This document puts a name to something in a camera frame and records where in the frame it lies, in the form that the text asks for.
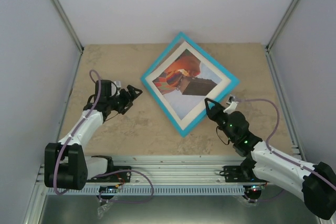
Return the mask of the teal wooden picture frame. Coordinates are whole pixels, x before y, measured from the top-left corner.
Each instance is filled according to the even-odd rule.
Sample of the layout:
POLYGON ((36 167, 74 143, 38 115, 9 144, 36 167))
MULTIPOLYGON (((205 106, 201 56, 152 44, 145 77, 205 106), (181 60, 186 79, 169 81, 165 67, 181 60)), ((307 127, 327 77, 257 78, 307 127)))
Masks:
POLYGON ((188 133, 190 133, 191 130, 205 117, 205 98, 181 120, 152 81, 172 64, 185 49, 198 57, 202 63, 208 66, 221 79, 221 82, 208 93, 205 98, 220 102, 239 84, 239 80, 236 76, 222 66, 197 43, 192 41, 190 37, 183 32, 178 33, 154 63, 151 64, 149 69, 142 75, 141 81, 182 137, 187 136, 188 133))

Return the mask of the hot air balloon photo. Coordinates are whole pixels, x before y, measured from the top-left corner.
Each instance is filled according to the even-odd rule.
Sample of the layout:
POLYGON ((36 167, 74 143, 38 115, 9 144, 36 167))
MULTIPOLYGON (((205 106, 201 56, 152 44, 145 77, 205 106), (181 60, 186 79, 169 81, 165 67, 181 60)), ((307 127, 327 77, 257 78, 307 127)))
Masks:
POLYGON ((185 49, 153 81, 179 119, 184 119, 220 82, 201 60, 185 49))

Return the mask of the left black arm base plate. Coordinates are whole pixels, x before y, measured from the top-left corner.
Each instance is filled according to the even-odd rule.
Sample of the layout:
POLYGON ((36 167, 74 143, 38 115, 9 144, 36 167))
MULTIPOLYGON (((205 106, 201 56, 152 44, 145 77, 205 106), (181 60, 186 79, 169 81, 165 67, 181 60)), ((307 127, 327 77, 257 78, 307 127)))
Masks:
MULTIPOLYGON (((131 166, 114 166, 107 173, 132 169, 131 166)), ((88 183, 129 183, 131 180, 131 172, 120 172, 109 176, 92 178, 87 180, 88 183)))

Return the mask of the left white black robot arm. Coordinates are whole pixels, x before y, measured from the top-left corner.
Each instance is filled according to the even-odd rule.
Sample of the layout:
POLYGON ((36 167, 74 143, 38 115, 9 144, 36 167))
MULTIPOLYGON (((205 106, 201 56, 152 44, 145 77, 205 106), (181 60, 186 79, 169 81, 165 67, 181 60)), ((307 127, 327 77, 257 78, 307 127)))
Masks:
POLYGON ((127 166, 115 167, 110 156, 87 156, 84 149, 112 111, 124 115, 141 94, 142 90, 131 85, 122 89, 111 80, 96 81, 94 94, 88 98, 78 122, 66 136, 45 147, 45 186, 56 193, 60 189, 81 190, 89 180, 108 182, 117 171, 129 170, 127 166))

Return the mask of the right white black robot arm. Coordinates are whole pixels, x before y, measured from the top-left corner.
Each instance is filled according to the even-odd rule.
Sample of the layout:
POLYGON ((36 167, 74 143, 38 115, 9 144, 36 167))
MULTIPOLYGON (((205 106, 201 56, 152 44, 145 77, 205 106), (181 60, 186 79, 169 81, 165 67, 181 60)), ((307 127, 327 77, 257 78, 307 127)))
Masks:
POLYGON ((335 172, 328 164, 313 164, 277 150, 249 130, 245 116, 236 111, 240 102, 230 97, 227 107, 205 98, 208 118, 217 124, 244 158, 240 175, 248 182, 265 180, 292 193, 317 217, 329 220, 335 214, 335 172))

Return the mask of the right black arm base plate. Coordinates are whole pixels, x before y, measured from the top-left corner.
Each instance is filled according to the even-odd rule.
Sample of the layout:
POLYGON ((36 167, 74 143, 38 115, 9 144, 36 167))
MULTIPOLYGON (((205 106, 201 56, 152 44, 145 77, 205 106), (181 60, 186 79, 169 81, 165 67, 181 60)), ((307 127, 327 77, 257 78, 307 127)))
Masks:
POLYGON ((224 166, 219 175, 225 178, 227 183, 265 183, 265 180, 257 178, 252 169, 241 166, 224 166))

